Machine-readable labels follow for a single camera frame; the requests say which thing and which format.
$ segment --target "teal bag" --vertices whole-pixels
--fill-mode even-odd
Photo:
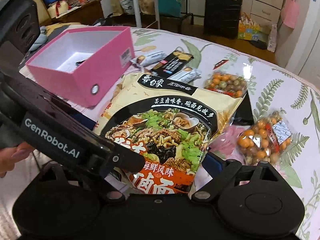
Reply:
[[[180,17],[181,0],[158,0],[160,15]]]

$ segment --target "black suitcase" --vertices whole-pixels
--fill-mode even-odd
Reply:
[[[204,31],[230,39],[236,38],[241,5],[242,0],[205,0]]]

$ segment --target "human hand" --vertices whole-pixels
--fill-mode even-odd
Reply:
[[[35,149],[26,142],[17,147],[0,150],[0,178],[4,177],[7,171],[14,169],[15,163],[26,159]]]

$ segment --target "open pink box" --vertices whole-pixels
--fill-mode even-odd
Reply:
[[[89,107],[99,103],[130,66],[132,58],[129,27],[85,27],[61,33],[26,65],[39,85]]]

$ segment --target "floral bedsheet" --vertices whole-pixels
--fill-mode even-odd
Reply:
[[[194,56],[190,62],[191,67],[202,72],[201,77],[193,82],[197,87],[203,87],[214,65],[222,59],[229,60],[223,68],[231,74],[239,74],[244,64],[253,67],[248,82],[248,93],[254,119],[278,110],[294,127],[293,142],[282,154],[280,164],[276,168],[305,205],[306,214],[297,236],[302,240],[319,240],[320,91],[283,68],[225,46],[162,30],[131,28],[131,32],[136,56],[152,50],[162,50],[169,54],[175,49],[180,49],[191,53]],[[127,72],[137,71],[130,67]],[[26,67],[22,68],[21,72],[27,77],[32,77]],[[91,119],[97,120],[115,88],[116,84],[94,109],[85,109],[75,104],[73,106]],[[211,145],[212,151],[222,158],[240,159],[235,150],[235,138],[243,130],[242,127],[229,127],[222,135],[225,140],[216,141]],[[0,179],[0,239],[16,239],[19,234],[11,218],[11,208],[15,199],[36,174],[36,164],[29,157],[26,161],[18,163],[16,169],[8,173],[4,179]],[[205,179],[208,179],[208,174],[198,172],[195,182]]]

